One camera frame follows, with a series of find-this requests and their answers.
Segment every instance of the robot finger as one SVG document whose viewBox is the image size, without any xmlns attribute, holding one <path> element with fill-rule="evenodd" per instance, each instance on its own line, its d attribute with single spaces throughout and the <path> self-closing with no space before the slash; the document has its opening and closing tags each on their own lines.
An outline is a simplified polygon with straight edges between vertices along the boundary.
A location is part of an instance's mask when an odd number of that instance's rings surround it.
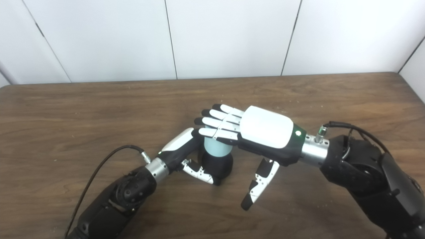
<svg viewBox="0 0 425 239">
<path fill-rule="evenodd" d="M 270 184 L 276 172 L 279 169 L 279 164 L 273 160 L 263 159 L 255 172 L 255 181 L 251 181 L 249 192 L 243 199 L 241 207 L 247 211 L 255 201 L 260 197 L 266 187 Z"/>
<path fill-rule="evenodd" d="M 221 183 L 218 178 L 209 174 L 202 168 L 202 166 L 192 160 L 185 160 L 182 162 L 182 165 L 184 166 L 183 171 L 192 177 L 216 186 L 220 185 Z"/>
<path fill-rule="evenodd" d="M 244 114 L 242 110 L 238 110 L 236 108 L 230 107 L 228 105 L 223 105 L 223 104 L 214 104 L 212 108 L 214 110 L 218 110 L 226 114 L 231 114 L 238 117 L 242 117 Z"/>
<path fill-rule="evenodd" d="M 210 118 L 210 117 L 196 118 L 195 124 L 206 125 L 211 128 L 224 129 L 224 130 L 229 130 L 229 131 L 238 132 L 238 133 L 241 131 L 241 129 L 239 128 L 239 125 L 237 124 L 221 121 L 221 120 Z"/>
<path fill-rule="evenodd" d="M 238 133 L 215 128 L 200 128 L 192 132 L 193 136 L 201 135 L 208 138 L 213 138 L 227 145 L 238 144 Z"/>
<path fill-rule="evenodd" d="M 212 117 L 218 120 L 234 123 L 234 124 L 240 124 L 241 118 L 232 114 L 226 114 L 224 112 L 212 109 L 212 110 L 203 110 L 202 115 L 205 117 Z"/>
</svg>

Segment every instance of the black wire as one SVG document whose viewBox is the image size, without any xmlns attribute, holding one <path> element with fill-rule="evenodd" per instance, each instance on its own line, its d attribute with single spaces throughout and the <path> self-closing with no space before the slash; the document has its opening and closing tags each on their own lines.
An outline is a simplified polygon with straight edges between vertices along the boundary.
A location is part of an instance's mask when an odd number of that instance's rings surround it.
<svg viewBox="0 0 425 239">
<path fill-rule="evenodd" d="M 362 132 L 359 132 L 359 135 L 364 139 L 364 140 L 366 140 L 367 142 L 370 142 L 369 141 L 369 139 L 368 138 L 366 138 L 366 136 L 362 133 Z"/>
<path fill-rule="evenodd" d="M 377 139 L 374 135 L 372 135 L 371 133 L 369 133 L 368 131 L 366 131 L 366 130 L 360 128 L 360 127 L 357 127 L 357 126 L 352 125 L 352 124 L 348 124 L 348 123 L 344 123 L 344 122 L 336 122 L 336 121 L 330 121 L 329 123 L 324 124 L 323 127 L 354 129 L 355 131 L 359 132 L 360 134 L 364 134 L 367 137 L 369 137 L 371 140 L 373 140 L 375 143 L 377 143 L 382 148 L 382 150 L 384 150 L 384 152 L 388 153 L 391 156 L 390 151 L 387 149 L 387 147 L 385 147 L 385 145 L 379 139 Z"/>
<path fill-rule="evenodd" d="M 124 149 L 124 148 L 132 148 L 135 149 L 137 151 L 139 151 L 139 153 L 143 153 L 144 150 L 140 147 L 134 146 L 134 145 L 124 145 L 121 146 L 119 148 L 116 148 L 114 151 L 112 151 L 111 153 L 108 154 L 108 156 L 106 156 L 106 158 L 104 158 L 102 160 L 102 162 L 100 162 L 99 166 L 97 166 L 97 168 L 94 170 L 93 174 L 91 175 L 90 179 L 87 182 L 87 185 L 85 186 L 83 192 L 81 193 L 80 199 L 77 202 L 77 205 L 75 206 L 74 212 L 72 213 L 71 216 L 71 220 L 69 221 L 69 225 L 66 228 L 65 234 L 63 236 L 63 239 L 66 239 L 66 237 L 68 236 L 69 230 L 71 229 L 72 223 L 74 222 L 75 216 L 77 214 L 78 208 L 80 207 L 82 200 L 84 199 L 85 194 L 87 193 L 88 187 L 90 187 L 91 182 L 93 181 L 94 177 L 96 176 L 97 172 L 100 170 L 100 168 L 106 163 L 106 161 L 112 156 L 114 155 L 116 152 Z"/>
<path fill-rule="evenodd" d="M 348 140 L 350 140 L 351 134 L 353 134 L 353 129 L 350 129 L 350 131 L 348 132 Z"/>
</svg>

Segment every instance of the white panel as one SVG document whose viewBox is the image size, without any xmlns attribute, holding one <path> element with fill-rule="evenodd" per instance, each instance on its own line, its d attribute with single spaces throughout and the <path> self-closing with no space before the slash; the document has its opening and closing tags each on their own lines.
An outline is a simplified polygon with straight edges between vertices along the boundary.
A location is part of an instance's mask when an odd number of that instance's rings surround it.
<svg viewBox="0 0 425 239">
<path fill-rule="evenodd" d="M 168 0 L 178 78 L 276 76 L 299 0 Z"/>
<path fill-rule="evenodd" d="M 416 94 L 425 102 L 425 43 L 418 47 L 400 75 L 406 80 Z"/>
<path fill-rule="evenodd" d="M 73 82 L 175 79 L 160 0 L 25 0 Z"/>
<path fill-rule="evenodd" d="M 283 75 L 398 72 L 424 35 L 424 0 L 303 0 Z"/>
<path fill-rule="evenodd" d="M 0 88 L 5 85 L 9 85 L 9 82 L 6 80 L 6 78 L 4 78 L 3 74 L 1 74 L 0 72 Z"/>
<path fill-rule="evenodd" d="M 70 82 L 20 0 L 0 0 L 0 62 L 14 83 Z"/>
</svg>

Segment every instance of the wooden table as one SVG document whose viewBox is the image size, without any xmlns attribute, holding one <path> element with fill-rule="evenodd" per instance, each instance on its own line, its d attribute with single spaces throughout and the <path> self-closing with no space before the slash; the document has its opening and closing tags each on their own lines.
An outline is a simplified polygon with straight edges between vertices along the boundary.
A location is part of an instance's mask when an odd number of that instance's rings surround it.
<svg viewBox="0 0 425 239">
<path fill-rule="evenodd" d="M 310 134 L 329 120 L 351 122 L 381 139 L 425 186 L 425 107 L 394 73 L 12 85 L 0 90 L 0 238 L 61 238 L 110 151 L 135 144 L 155 156 L 214 103 L 269 109 Z M 120 238 L 384 238 L 344 188 L 303 163 L 281 167 L 245 212 L 240 202 L 261 158 L 236 148 L 233 155 L 233 172 L 219 187 L 170 175 Z M 135 151 L 116 154 L 81 209 L 142 164 Z"/>
</svg>

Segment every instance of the robotic hand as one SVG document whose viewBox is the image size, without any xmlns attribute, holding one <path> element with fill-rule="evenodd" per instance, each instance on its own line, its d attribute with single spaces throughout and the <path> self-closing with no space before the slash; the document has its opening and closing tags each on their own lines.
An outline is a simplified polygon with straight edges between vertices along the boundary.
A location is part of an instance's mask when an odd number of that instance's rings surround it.
<svg viewBox="0 0 425 239">
<path fill-rule="evenodd" d="M 418 183 L 396 164 L 387 148 L 369 132 L 342 122 L 324 124 L 316 136 L 288 117 L 250 106 L 245 112 L 227 105 L 202 111 L 193 135 L 213 138 L 259 154 L 263 159 L 242 201 L 248 210 L 276 174 L 279 165 L 298 160 L 318 167 L 326 179 L 345 187 L 367 217 L 392 239 L 425 239 L 425 199 Z M 348 136 L 324 139 L 328 128 L 349 128 Z M 351 137 L 353 130 L 363 139 Z M 383 150 L 373 145 L 365 135 Z"/>
<path fill-rule="evenodd" d="M 317 165 L 326 157 L 327 145 L 310 145 L 315 137 L 307 135 L 305 130 L 281 114 L 255 106 L 243 112 L 215 104 L 211 110 L 203 110 L 202 115 L 204 117 L 195 119 L 195 124 L 208 128 L 194 130 L 193 135 L 200 134 L 225 144 L 237 145 L 269 159 L 263 159 L 255 173 L 256 180 L 251 182 L 249 193 L 241 204 L 245 210 L 262 194 L 279 165 L 296 163 L 301 156 L 305 162 Z"/>
<path fill-rule="evenodd" d="M 195 178 L 218 185 L 219 181 L 214 176 L 208 174 L 197 163 L 186 159 L 203 142 L 201 137 L 192 136 L 192 131 L 193 128 L 188 128 L 171 140 L 154 160 L 151 160 L 139 148 L 148 164 L 134 169 L 128 175 L 123 176 L 105 188 L 81 214 L 77 226 L 68 235 L 71 224 L 69 225 L 64 238 L 116 238 L 136 214 L 146 198 L 155 192 L 157 183 L 173 171 L 183 170 Z"/>
</svg>

